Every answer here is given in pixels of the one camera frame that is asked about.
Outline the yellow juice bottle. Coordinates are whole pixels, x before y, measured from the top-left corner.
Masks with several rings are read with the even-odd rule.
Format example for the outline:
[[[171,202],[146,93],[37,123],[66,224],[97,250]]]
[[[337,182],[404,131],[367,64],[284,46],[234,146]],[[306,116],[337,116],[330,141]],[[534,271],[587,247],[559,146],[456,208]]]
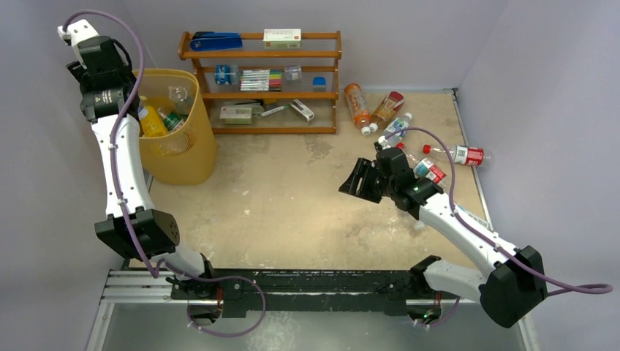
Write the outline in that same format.
[[[168,133],[158,112],[144,96],[140,96],[137,115],[144,137],[163,137]]]

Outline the dark green label bottle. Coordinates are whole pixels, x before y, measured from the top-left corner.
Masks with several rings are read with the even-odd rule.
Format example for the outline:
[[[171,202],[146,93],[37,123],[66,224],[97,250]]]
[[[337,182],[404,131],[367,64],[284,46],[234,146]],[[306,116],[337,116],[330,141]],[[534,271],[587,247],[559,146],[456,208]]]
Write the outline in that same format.
[[[169,86],[168,97],[173,105],[174,111],[184,118],[186,118],[194,103],[194,97],[191,91],[184,86]]]

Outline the green white label bottle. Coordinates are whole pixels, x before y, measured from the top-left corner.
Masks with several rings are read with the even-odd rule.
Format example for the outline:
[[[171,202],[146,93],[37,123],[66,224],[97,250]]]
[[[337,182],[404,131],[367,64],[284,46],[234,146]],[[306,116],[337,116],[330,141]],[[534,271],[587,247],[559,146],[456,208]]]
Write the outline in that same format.
[[[184,118],[178,115],[173,109],[161,106],[157,109],[157,113],[162,120],[169,133],[179,130],[186,122]]]

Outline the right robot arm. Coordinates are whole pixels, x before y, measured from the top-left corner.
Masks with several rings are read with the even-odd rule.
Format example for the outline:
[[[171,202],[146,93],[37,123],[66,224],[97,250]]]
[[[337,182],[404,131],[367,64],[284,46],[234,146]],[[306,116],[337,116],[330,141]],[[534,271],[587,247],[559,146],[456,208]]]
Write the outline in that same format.
[[[416,175],[404,152],[387,148],[374,161],[359,158],[339,191],[373,203],[390,198],[396,207],[432,227],[464,253],[473,268],[433,258],[417,265],[410,287],[427,298],[436,291],[481,305],[503,328],[510,328],[548,297],[541,254],[531,246],[519,249],[451,206],[444,189]]]

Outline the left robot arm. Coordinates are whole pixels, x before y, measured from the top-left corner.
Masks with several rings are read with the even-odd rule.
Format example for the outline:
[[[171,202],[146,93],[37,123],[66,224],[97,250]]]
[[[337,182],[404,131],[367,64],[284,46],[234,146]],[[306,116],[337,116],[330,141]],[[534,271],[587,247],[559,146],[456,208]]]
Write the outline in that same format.
[[[181,243],[172,214],[155,209],[147,190],[139,151],[137,89],[128,53],[115,39],[99,34],[62,34],[77,61],[67,69],[80,84],[80,109],[97,139],[107,187],[105,220],[94,225],[97,238],[124,259],[141,260],[157,277],[162,265],[201,299],[214,296],[218,279],[208,260]]]

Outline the yellow plastic bin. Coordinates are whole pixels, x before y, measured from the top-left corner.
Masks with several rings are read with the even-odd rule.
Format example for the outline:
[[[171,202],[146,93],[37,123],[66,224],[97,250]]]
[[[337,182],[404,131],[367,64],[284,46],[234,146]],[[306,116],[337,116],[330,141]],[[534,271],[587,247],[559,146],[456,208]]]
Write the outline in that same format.
[[[139,87],[143,168],[171,185],[196,185],[212,173],[217,145],[197,78],[176,69],[146,69]]]

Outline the red landscape label bottle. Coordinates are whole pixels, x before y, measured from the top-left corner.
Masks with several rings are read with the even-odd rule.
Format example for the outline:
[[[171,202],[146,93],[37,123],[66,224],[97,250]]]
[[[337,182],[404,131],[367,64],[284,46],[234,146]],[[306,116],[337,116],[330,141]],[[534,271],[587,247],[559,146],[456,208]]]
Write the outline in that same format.
[[[415,156],[403,143],[397,144],[396,147],[404,152],[409,166],[418,178],[430,179],[435,184],[438,184],[443,188],[449,187],[449,176],[429,158],[421,159],[420,157]]]

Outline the blue green label white-cap bottle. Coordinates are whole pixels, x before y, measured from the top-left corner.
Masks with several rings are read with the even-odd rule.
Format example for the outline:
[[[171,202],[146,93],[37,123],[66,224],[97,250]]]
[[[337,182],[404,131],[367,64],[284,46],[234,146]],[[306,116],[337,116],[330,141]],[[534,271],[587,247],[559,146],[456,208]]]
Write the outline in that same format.
[[[384,129],[382,136],[385,142],[390,146],[399,144],[407,134],[406,128],[412,123],[412,114],[405,113],[402,116],[395,117]]]

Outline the orange label bottle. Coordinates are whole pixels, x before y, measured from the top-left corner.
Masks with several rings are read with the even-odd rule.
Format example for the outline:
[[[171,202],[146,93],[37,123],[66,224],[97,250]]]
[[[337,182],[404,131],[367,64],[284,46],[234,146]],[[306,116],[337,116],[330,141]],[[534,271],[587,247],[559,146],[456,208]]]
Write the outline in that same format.
[[[371,134],[371,114],[363,98],[361,87],[357,83],[351,83],[344,88],[344,94],[353,124],[362,135]]]

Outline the red gold label bottle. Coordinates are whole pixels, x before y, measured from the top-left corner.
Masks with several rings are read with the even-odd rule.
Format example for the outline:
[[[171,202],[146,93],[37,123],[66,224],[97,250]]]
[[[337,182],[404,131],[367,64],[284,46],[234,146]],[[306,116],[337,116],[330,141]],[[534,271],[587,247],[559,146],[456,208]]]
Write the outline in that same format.
[[[371,114],[371,126],[375,127],[376,132],[388,126],[402,108],[404,101],[404,96],[397,91],[391,91],[385,96]]]

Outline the white stapler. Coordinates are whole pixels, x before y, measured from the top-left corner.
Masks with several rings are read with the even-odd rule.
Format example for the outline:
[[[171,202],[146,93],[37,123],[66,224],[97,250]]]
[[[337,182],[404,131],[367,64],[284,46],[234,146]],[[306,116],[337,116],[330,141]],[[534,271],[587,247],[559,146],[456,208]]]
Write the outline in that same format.
[[[314,112],[304,103],[302,103],[299,99],[294,99],[291,101],[290,106],[298,113],[300,113],[307,122],[310,122],[314,119]]]

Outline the blue stapler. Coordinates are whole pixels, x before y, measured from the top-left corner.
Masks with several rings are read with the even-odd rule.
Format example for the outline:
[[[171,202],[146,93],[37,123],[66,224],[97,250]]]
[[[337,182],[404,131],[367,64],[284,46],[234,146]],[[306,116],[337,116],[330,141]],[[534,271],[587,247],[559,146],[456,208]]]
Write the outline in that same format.
[[[243,47],[239,33],[199,31],[192,35],[189,47],[193,51],[228,50]]]

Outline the blue eraser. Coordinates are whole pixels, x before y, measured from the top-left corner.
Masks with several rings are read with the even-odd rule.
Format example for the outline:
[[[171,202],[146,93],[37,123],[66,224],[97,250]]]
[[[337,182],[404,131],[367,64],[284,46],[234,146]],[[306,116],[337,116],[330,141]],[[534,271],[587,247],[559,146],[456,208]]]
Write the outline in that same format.
[[[327,81],[322,76],[316,76],[312,80],[312,89],[316,92],[325,92],[327,90]]]

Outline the blue tape dispenser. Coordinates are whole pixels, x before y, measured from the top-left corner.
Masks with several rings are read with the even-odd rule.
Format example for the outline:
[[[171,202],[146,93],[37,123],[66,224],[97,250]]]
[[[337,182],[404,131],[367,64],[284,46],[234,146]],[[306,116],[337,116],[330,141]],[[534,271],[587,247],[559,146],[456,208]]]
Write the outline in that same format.
[[[239,84],[241,71],[239,66],[234,64],[219,64],[216,65],[213,76],[218,86],[234,86]]]

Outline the wooden shelf rack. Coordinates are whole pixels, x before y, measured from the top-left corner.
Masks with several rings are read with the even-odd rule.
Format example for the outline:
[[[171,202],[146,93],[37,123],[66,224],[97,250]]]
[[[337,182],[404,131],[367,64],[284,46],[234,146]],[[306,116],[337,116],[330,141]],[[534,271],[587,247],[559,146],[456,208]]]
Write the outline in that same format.
[[[189,47],[194,33],[185,31],[181,36],[178,57],[190,60],[200,85],[202,98],[216,135],[256,134],[334,134],[337,130],[336,103],[339,99],[339,60],[342,56],[341,33],[302,32],[302,48],[265,50],[262,33],[241,33],[242,48],[213,51],[193,51]],[[240,81],[234,86],[218,86],[214,70],[219,64],[234,64],[240,71],[246,69],[280,69],[281,91],[241,91]],[[322,76],[327,81],[325,92],[312,89],[312,80]],[[286,109],[263,117],[252,117],[248,122],[223,117],[227,102],[260,100],[266,110],[272,102]],[[296,112],[290,103],[299,99],[315,114],[312,121]]]

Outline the marker pen set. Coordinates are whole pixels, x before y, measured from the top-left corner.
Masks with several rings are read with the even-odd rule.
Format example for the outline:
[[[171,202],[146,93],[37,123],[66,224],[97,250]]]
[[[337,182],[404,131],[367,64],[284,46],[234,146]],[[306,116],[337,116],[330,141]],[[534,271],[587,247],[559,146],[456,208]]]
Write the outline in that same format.
[[[241,72],[241,91],[281,91],[280,69],[246,69]]]

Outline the white red box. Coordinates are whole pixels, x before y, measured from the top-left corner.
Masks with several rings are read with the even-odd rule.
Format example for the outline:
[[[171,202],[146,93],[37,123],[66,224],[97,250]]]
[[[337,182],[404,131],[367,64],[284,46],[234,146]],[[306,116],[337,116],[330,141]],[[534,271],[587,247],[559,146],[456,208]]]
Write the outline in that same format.
[[[265,29],[262,43],[265,50],[302,48],[301,29]]]

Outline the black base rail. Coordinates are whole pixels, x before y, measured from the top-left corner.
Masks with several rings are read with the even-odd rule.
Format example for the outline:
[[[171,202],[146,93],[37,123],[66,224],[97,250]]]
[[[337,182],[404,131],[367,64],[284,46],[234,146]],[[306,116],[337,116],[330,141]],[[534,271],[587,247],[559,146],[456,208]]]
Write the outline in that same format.
[[[432,323],[446,308],[411,270],[295,270],[218,268],[206,282],[168,277],[173,300],[212,302],[211,313],[243,318],[248,312],[381,312]]]

